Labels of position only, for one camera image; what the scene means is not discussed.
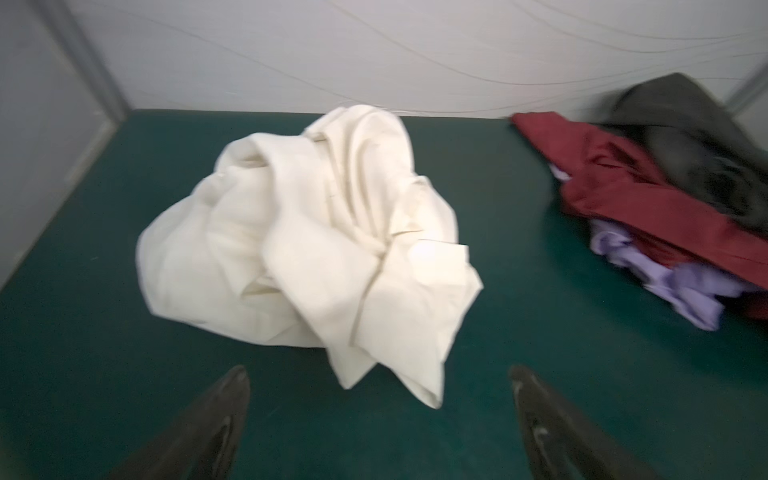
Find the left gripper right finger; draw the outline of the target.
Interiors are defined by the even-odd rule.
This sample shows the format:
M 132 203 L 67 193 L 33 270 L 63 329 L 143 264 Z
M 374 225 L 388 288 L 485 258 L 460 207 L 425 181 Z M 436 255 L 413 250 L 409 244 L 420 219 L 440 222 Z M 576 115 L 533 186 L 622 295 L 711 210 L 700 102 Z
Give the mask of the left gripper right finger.
M 508 373 L 535 479 L 659 479 L 661 475 L 525 365 Z

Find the cream white cloth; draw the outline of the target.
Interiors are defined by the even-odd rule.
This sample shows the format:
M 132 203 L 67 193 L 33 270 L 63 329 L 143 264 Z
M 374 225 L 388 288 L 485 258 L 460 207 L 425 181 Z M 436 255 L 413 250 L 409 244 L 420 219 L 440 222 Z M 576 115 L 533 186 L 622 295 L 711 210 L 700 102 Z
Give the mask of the cream white cloth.
M 454 210 L 417 174 L 402 120 L 337 108 L 295 136 L 229 143 L 140 235 L 139 286 L 164 319 L 321 348 L 350 389 L 375 366 L 422 403 L 482 290 Z

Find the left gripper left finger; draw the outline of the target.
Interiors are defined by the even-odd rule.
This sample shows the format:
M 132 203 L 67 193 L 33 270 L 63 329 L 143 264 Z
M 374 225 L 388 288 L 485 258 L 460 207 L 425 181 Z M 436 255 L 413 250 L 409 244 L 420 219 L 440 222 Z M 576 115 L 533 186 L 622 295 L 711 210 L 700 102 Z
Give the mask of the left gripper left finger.
M 246 369 L 233 367 L 107 477 L 227 479 L 244 430 L 250 395 Z

